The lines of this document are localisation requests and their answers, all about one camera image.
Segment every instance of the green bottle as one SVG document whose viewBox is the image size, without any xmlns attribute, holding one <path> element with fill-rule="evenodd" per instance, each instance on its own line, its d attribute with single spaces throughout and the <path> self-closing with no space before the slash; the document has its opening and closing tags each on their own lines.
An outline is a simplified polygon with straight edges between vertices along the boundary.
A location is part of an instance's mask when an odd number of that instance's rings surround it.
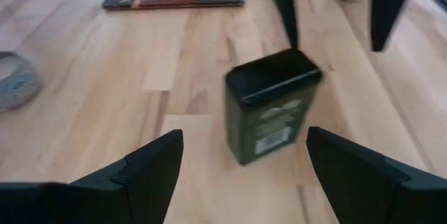
<svg viewBox="0 0 447 224">
<path fill-rule="evenodd" d="M 295 141 L 322 72 L 290 49 L 226 75 L 228 145 L 241 165 Z"/>
</svg>

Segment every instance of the barcode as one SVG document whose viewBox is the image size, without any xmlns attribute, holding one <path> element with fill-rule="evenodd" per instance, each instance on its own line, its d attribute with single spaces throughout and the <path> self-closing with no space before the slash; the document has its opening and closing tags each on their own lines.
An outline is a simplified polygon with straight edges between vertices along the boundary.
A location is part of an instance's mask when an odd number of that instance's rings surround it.
<svg viewBox="0 0 447 224">
<path fill-rule="evenodd" d="M 288 139 L 288 135 L 291 133 L 290 127 L 285 127 L 281 130 L 278 130 L 276 133 L 273 133 L 267 137 L 264 137 L 260 140 L 256 141 L 256 154 L 261 154 L 268 149 L 271 149 L 278 144 L 286 141 Z"/>
</svg>

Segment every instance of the gray yarn ball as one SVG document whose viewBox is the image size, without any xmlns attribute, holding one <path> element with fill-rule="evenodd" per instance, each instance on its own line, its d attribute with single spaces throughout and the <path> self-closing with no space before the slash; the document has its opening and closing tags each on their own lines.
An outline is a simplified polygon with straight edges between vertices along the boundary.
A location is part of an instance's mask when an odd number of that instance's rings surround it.
<svg viewBox="0 0 447 224">
<path fill-rule="evenodd" d="M 14 52 L 0 52 L 0 112 L 31 100 L 41 84 L 31 64 Z"/>
</svg>

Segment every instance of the black chair leg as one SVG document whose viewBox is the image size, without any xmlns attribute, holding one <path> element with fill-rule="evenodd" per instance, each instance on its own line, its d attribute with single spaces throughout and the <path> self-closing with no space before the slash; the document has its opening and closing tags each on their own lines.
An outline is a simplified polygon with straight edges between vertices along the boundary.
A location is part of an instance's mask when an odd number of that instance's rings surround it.
<svg viewBox="0 0 447 224">
<path fill-rule="evenodd" d="M 370 18 L 372 51 L 380 52 L 386 46 L 404 2 L 405 0 L 372 0 Z"/>
</svg>

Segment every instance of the tin lid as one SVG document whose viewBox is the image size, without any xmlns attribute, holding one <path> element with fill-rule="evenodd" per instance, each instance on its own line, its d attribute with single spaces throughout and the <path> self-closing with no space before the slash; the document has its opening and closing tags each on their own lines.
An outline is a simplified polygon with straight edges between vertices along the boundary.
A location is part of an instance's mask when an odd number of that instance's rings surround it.
<svg viewBox="0 0 447 224">
<path fill-rule="evenodd" d="M 244 107 L 255 107 L 317 84 L 323 74 L 301 51 L 285 50 L 241 66 L 226 75 L 226 86 Z"/>
</svg>

